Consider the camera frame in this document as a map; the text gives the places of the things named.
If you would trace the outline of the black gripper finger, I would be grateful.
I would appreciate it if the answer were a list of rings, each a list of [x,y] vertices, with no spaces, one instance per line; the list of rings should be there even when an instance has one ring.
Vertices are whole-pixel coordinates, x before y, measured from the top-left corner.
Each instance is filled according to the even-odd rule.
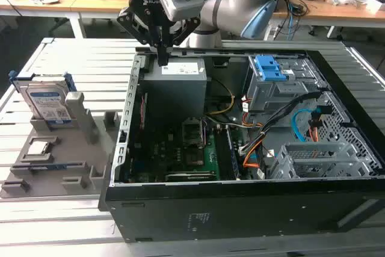
[[[126,7],[119,13],[117,21],[141,44],[149,45],[156,52],[158,64],[162,65],[161,35],[153,15],[149,8],[134,11],[132,7]]]
[[[174,33],[170,32],[169,27],[162,27],[162,65],[168,64],[173,46],[179,46],[199,25],[200,18],[197,16],[184,20],[181,28]]]

